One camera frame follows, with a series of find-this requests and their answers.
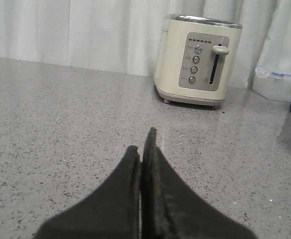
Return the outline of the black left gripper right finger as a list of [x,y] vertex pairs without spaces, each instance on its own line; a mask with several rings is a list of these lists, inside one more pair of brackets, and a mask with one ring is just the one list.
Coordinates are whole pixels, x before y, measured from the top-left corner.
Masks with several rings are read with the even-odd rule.
[[244,225],[210,206],[180,178],[156,145],[157,129],[145,141],[142,177],[144,239],[254,239]]

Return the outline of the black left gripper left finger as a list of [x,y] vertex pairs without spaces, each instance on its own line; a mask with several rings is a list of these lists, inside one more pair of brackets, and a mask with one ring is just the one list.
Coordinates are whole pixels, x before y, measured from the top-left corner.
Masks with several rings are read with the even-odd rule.
[[141,161],[129,146],[109,177],[88,197],[46,220],[37,239],[137,239]]

